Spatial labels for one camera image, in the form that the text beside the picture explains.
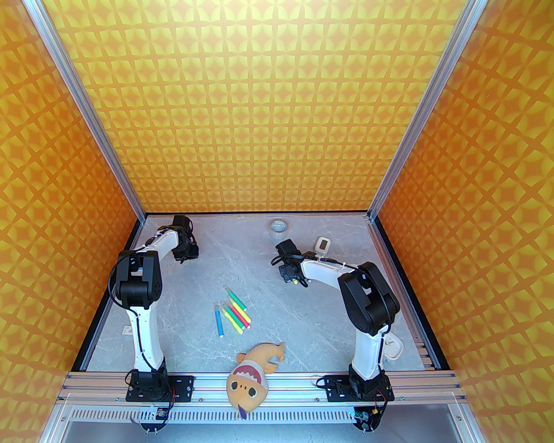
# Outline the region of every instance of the colored chalk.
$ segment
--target colored chalk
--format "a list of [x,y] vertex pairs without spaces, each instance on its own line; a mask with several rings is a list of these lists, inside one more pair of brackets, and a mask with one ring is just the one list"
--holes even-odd
[[233,320],[236,321],[236,323],[239,325],[239,327],[241,329],[244,329],[244,326],[240,322],[239,318],[235,315],[235,313],[233,311],[231,311],[231,309],[229,309],[229,307],[225,303],[222,303],[222,305],[223,305],[225,311],[233,318]]
[[223,315],[226,316],[227,320],[229,320],[231,322],[231,324],[233,325],[233,327],[235,328],[235,330],[239,333],[239,334],[242,334],[244,331],[241,329],[241,327],[237,324],[237,322],[235,320],[233,320],[233,318],[229,315],[229,312],[227,311],[223,311]]
[[244,312],[239,305],[237,305],[234,301],[231,302],[233,304],[233,306],[235,307],[235,309],[237,311],[239,311],[239,314],[242,315],[244,317],[244,319],[248,322],[248,323],[252,323],[252,319],[248,316],[248,314],[246,312]]
[[240,312],[237,311],[237,309],[230,304],[230,302],[227,303],[227,306],[229,306],[229,309],[231,309],[231,311],[233,311],[233,313],[237,316],[237,318],[239,319],[239,321],[246,326],[246,329],[250,329],[251,326],[250,326],[250,323],[248,323],[244,317],[242,315],[240,315]]
[[216,313],[216,323],[217,323],[217,333],[220,338],[224,337],[223,334],[223,325],[221,324],[221,313],[219,312],[219,303],[215,302],[213,304],[214,312]]
[[244,303],[242,303],[242,301],[240,301],[239,297],[237,297],[235,295],[235,293],[233,291],[231,291],[231,288],[227,285],[223,285],[223,289],[225,289],[227,291],[227,294],[229,294],[229,297],[231,297],[233,299],[233,301],[240,306],[240,308],[243,310],[243,311],[246,311],[247,310],[247,307]]

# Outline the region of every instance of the tape roll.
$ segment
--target tape roll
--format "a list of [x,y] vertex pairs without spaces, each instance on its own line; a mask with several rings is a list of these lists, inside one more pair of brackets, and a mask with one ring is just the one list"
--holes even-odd
[[288,231],[289,225],[285,220],[278,218],[269,222],[269,236],[274,240],[284,240]]

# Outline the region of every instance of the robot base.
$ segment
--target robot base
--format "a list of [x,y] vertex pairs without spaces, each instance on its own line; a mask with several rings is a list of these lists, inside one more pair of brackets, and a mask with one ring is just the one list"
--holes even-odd
[[326,375],[322,381],[324,385],[319,387],[325,389],[329,403],[394,400],[391,382],[383,370],[371,380],[363,380],[350,365],[348,366],[348,377]]
[[167,402],[172,399],[175,390],[175,403],[190,403],[194,388],[194,377],[190,375],[167,375],[166,362],[157,371],[131,372],[131,381],[125,401],[130,402]]

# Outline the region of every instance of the yellow chalk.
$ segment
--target yellow chalk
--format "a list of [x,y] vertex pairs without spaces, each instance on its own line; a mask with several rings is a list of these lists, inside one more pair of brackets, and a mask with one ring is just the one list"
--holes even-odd
[[246,312],[243,311],[243,309],[237,305],[237,303],[234,301],[234,300],[231,300],[231,303],[233,304],[233,307],[239,311],[239,314],[243,316],[243,318],[248,322],[248,323],[252,323],[252,319],[250,317],[248,317],[248,314]]
[[229,312],[227,311],[223,311],[223,315],[225,315],[227,317],[227,319],[231,322],[231,324],[233,325],[233,327],[237,330],[237,332],[239,334],[242,334],[244,331],[242,330],[242,328],[237,324],[237,322],[235,320],[233,320],[233,317],[231,317],[229,315]]

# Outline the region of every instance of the purple fin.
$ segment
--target purple fin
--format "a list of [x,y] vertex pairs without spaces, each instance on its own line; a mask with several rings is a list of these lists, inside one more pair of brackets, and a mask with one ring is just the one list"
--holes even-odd
[[240,405],[239,405],[239,412],[240,412],[240,418],[242,418],[243,420],[246,420],[246,411],[242,409]]

